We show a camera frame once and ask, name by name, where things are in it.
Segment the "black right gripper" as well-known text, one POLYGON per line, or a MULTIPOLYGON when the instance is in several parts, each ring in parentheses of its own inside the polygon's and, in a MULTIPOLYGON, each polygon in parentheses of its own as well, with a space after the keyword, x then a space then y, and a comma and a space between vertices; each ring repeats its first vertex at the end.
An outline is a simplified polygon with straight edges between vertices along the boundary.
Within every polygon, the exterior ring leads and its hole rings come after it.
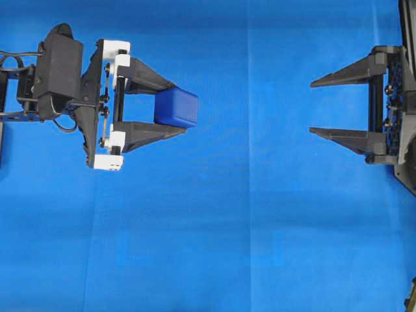
POLYGON ((406 120, 415 117, 415 52, 378 45, 370 55, 313 81, 310 87, 368 82, 369 131, 310 127, 309 132, 369 155, 368 164, 415 164, 415 120, 406 120))

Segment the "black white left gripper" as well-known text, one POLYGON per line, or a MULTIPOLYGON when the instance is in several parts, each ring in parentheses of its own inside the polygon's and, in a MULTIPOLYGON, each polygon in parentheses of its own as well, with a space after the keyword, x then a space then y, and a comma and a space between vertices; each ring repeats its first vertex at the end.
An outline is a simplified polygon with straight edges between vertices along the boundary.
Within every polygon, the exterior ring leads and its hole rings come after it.
POLYGON ((176 85, 137 58, 130 56, 131 44, 100 39, 90 65, 81 77, 81 102, 76 122, 83 135, 86 165, 95 170, 118 171, 122 153, 186 133, 187 129, 157 123, 115 122, 107 136, 109 90, 117 84, 126 94, 156 94, 176 85))

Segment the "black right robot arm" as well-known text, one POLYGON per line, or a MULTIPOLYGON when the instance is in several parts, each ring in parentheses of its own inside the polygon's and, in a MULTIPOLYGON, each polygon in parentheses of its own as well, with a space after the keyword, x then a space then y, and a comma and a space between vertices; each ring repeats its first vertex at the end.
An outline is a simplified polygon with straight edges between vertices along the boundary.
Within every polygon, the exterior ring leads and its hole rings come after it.
POLYGON ((377 45, 363 59, 310 86, 366 84, 366 131, 312 127, 310 132, 364 155, 367 164, 393 167, 394 176, 415 192, 415 2, 399 1, 402 45, 377 45))

